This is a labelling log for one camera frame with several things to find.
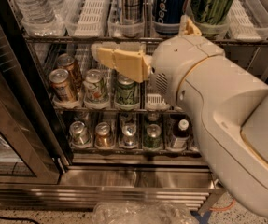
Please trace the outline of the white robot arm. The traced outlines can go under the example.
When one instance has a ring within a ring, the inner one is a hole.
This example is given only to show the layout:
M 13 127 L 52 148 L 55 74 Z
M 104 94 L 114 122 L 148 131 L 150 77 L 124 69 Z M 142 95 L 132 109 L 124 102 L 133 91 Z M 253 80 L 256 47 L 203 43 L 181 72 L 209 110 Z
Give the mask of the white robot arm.
M 148 80 L 193 124 L 202 157 L 246 209 L 268 217 L 268 85 L 225 57 L 188 16 L 147 55 L 92 44 L 92 56 L 136 82 Z

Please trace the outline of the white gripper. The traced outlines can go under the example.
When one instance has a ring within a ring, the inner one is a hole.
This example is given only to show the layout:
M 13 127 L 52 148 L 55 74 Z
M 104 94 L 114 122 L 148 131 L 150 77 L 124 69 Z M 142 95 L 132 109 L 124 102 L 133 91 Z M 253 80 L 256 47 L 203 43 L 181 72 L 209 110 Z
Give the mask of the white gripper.
M 94 43 L 91 53 L 99 64 L 137 83 L 150 76 L 151 87 L 166 103 L 175 106 L 179 85 L 189 71 L 209 57 L 224 55 L 221 47 L 201 36 L 202 32 L 187 15 L 180 18 L 178 34 L 163 41 L 152 57 L 146 54 L 146 45 L 138 42 Z

